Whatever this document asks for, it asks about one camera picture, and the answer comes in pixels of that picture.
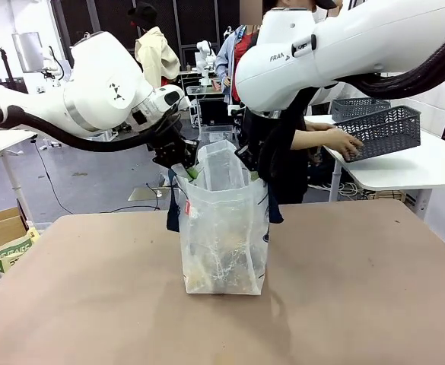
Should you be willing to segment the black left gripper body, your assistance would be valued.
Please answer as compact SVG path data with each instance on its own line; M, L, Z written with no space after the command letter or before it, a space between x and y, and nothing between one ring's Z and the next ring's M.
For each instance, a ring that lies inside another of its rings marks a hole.
M182 164L184 167L192 166L192 141L181 135L175 128L169 128L158 134L147 143L149 151L154 152L153 161L162 167L172 167Z

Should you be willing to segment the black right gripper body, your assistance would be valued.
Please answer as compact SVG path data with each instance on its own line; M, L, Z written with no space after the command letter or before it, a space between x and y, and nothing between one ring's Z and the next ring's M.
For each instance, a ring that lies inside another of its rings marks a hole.
M248 147L250 152L260 152L269 133L270 119L256 115L250 110L245 111L242 121L243 147Z

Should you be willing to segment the person's right hand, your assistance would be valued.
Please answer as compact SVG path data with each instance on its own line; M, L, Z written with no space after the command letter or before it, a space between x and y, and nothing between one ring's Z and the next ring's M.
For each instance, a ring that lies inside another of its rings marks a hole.
M352 160L360 154L363 142L341 129L329 129L325 131L326 147L339 152L346 161Z

